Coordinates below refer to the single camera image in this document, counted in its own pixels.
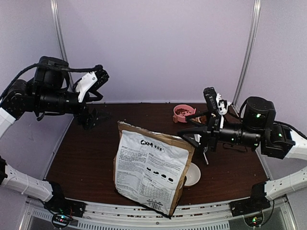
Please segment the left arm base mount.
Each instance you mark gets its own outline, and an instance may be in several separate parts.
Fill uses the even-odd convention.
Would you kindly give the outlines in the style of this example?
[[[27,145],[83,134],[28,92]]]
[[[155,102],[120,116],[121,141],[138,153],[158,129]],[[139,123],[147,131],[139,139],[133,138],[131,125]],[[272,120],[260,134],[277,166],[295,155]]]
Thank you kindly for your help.
[[[51,224],[56,229],[62,230],[74,221],[73,217],[83,217],[86,204],[81,201],[67,199],[58,183],[48,183],[52,188],[52,197],[48,201],[42,201],[42,204],[52,214]]]

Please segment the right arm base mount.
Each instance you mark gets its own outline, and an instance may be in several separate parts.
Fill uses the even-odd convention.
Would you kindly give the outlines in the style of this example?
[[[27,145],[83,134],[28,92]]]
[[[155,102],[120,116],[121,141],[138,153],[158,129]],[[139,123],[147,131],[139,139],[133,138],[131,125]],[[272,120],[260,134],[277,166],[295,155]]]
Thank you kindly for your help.
[[[233,217],[243,216],[248,227],[260,228],[265,221],[263,211],[271,207],[271,202],[266,198],[266,182],[252,186],[249,198],[232,201],[229,203]]]

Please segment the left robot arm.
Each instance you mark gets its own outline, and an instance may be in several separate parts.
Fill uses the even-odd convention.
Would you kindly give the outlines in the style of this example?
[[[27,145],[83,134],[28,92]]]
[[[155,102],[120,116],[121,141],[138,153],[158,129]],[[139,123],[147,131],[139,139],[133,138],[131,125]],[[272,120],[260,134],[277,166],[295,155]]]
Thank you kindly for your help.
[[[90,130],[109,118],[88,107],[108,79],[101,65],[74,69],[47,56],[21,70],[0,96],[0,185],[66,212],[68,200],[54,195],[45,171],[70,119]]]

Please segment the metal food scoop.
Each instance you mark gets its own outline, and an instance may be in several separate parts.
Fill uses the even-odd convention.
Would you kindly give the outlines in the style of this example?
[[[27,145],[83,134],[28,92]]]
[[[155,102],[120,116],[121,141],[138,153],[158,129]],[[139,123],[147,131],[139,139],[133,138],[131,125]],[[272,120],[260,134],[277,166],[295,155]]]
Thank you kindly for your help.
[[[199,134],[195,134],[194,137],[195,137],[195,140],[196,140],[197,142],[200,142],[201,136],[200,136]],[[208,161],[207,156],[206,156],[207,150],[208,150],[208,147],[204,147],[204,148],[202,149],[202,153],[203,153],[203,157],[204,157],[204,159],[205,159],[206,165],[209,165],[209,161]]]

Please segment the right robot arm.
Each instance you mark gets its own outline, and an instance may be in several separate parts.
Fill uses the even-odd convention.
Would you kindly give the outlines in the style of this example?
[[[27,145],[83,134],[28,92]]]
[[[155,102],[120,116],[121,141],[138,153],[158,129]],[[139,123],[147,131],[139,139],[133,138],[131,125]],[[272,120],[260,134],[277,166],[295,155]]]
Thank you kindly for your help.
[[[307,137],[293,126],[275,120],[274,104],[264,98],[248,97],[240,109],[243,118],[238,123],[224,122],[222,115],[212,116],[209,105],[206,124],[194,123],[194,127],[177,134],[196,149],[216,150],[218,142],[239,145],[268,157],[307,159]]]

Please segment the dog food bag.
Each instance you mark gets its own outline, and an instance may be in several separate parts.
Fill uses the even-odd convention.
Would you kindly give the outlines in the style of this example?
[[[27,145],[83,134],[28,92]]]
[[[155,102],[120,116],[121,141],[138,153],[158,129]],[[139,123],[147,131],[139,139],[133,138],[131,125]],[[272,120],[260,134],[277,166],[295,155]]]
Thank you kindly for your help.
[[[182,138],[118,122],[113,160],[117,192],[170,218],[182,196],[194,147]]]

